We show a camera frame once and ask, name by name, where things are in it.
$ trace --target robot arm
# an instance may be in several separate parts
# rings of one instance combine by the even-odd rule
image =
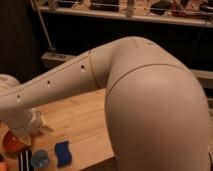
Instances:
[[[207,169],[209,111],[202,88],[181,62],[144,38],[97,47],[2,92],[0,120],[22,136],[41,123],[23,111],[101,87],[107,87],[106,121],[122,171]]]

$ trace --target wire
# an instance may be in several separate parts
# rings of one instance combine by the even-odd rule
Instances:
[[[193,43],[193,46],[192,46],[192,50],[191,50],[191,52],[190,52],[190,54],[189,54],[189,58],[188,58],[188,60],[187,60],[187,62],[186,62],[186,65],[188,66],[189,64],[190,64],[190,62],[191,62],[191,59],[192,59],[192,57],[193,57],[193,55],[194,55],[194,52],[195,52],[195,50],[196,50],[196,48],[197,48],[197,45],[198,45],[198,42],[199,42],[199,40],[200,40],[200,37],[201,37],[201,35],[202,35],[202,33],[203,33],[203,30],[206,28],[206,25],[208,24],[208,22],[210,21],[212,21],[212,18],[213,18],[213,16],[212,17],[210,17],[209,18],[209,20],[205,20],[205,23],[203,24],[203,26],[201,27],[201,29],[200,29],[200,31],[199,31],[199,33],[198,33],[198,35],[197,35],[197,37],[196,37],[196,39],[195,39],[195,41],[194,41],[194,43]]]

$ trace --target wooden table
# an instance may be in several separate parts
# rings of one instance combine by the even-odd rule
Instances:
[[[38,107],[53,132],[34,139],[32,151],[44,149],[50,156],[50,165],[43,170],[58,170],[54,146],[69,140],[73,155],[70,166],[61,171],[78,171],[113,157],[104,118],[104,90],[87,93]],[[7,127],[0,128],[0,141]],[[10,171],[18,170],[17,159],[6,158]]]

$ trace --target dark background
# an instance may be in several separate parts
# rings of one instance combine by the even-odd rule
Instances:
[[[78,55],[125,36],[151,39],[191,69],[213,71],[213,29],[94,17],[44,14],[57,52]],[[25,82],[43,72],[41,56],[48,51],[37,14],[28,0],[0,5],[0,73]]]

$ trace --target shelf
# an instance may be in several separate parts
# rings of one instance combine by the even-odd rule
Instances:
[[[197,3],[195,0],[190,0],[192,2],[189,3],[189,1],[187,7],[184,8],[184,10],[180,11],[168,9],[164,12],[163,15],[158,15],[156,13],[150,12],[150,10],[153,9],[150,8],[150,6],[153,3],[156,3],[156,0],[138,0],[136,2],[132,0],[129,0],[130,2],[128,2],[127,0],[121,0],[117,8],[115,8],[116,5],[107,5],[106,3],[91,3],[90,1],[94,0],[59,0],[56,1],[57,8],[55,8],[54,10],[50,9],[50,7],[48,6],[48,1],[39,1],[39,9],[43,13],[89,16],[196,27],[213,27],[213,13],[201,12],[198,9],[198,6],[200,6],[202,2],[205,2],[202,0],[199,1],[200,3]]]

